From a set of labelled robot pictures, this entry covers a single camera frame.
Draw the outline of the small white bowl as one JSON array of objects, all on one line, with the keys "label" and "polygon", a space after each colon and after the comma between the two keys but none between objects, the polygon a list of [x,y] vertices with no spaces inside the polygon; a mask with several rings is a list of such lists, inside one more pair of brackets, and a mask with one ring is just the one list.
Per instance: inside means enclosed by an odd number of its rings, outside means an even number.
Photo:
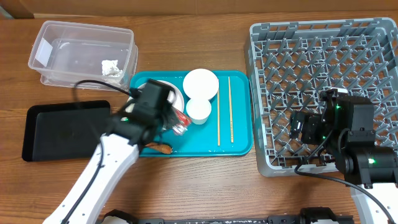
[{"label": "small white bowl", "polygon": [[132,97],[129,97],[126,102],[127,106],[125,108],[125,112],[131,113],[134,108],[135,103],[136,103],[136,100]]}]

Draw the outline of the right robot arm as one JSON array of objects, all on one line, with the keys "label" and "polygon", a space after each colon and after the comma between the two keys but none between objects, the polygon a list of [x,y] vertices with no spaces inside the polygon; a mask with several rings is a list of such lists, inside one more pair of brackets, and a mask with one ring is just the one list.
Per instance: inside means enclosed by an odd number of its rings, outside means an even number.
[{"label": "right robot arm", "polygon": [[315,154],[331,154],[344,177],[304,172],[299,166],[294,172],[350,187],[362,223],[397,223],[397,155],[391,147],[376,145],[373,103],[342,88],[322,91],[319,99],[325,104],[322,113],[292,112],[289,136],[315,145]]}]

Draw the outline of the foil ball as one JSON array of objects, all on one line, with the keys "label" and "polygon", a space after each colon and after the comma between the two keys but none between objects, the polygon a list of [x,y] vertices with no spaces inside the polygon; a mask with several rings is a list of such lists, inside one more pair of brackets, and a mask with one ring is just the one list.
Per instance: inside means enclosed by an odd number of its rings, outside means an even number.
[{"label": "foil ball", "polygon": [[102,75],[107,77],[120,77],[123,71],[118,68],[118,60],[103,60]]}]

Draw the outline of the red foil snack wrapper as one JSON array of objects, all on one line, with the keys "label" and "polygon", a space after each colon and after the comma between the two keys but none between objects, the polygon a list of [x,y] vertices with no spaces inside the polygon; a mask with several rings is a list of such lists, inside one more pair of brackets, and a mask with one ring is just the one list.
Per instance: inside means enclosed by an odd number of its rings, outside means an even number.
[{"label": "red foil snack wrapper", "polygon": [[172,129],[175,135],[182,136],[192,123],[192,120],[189,116],[185,115],[178,109],[174,108],[174,112],[177,117],[177,123],[172,127]]}]

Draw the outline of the white cup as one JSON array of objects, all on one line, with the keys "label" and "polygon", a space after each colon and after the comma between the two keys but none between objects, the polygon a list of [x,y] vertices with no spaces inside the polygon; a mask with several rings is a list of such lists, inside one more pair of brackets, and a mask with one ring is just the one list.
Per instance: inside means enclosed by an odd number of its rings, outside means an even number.
[{"label": "white cup", "polygon": [[194,124],[204,124],[211,114],[211,104],[208,100],[190,99],[186,111]]}]

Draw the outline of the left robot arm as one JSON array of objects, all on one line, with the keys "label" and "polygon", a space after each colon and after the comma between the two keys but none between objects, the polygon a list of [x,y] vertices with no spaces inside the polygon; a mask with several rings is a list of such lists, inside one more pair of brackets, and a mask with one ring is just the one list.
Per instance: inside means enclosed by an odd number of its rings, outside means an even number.
[{"label": "left robot arm", "polygon": [[95,223],[124,173],[154,138],[177,124],[168,100],[173,87],[149,79],[113,114],[98,145],[68,195],[45,223]]}]

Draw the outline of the large white bowl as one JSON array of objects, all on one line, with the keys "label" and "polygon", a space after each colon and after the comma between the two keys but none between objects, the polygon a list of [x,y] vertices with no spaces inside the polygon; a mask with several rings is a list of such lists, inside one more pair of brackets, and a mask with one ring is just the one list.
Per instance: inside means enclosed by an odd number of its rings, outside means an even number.
[{"label": "large white bowl", "polygon": [[219,80],[210,70],[198,68],[183,79],[183,91],[189,98],[211,100],[219,90]]}]

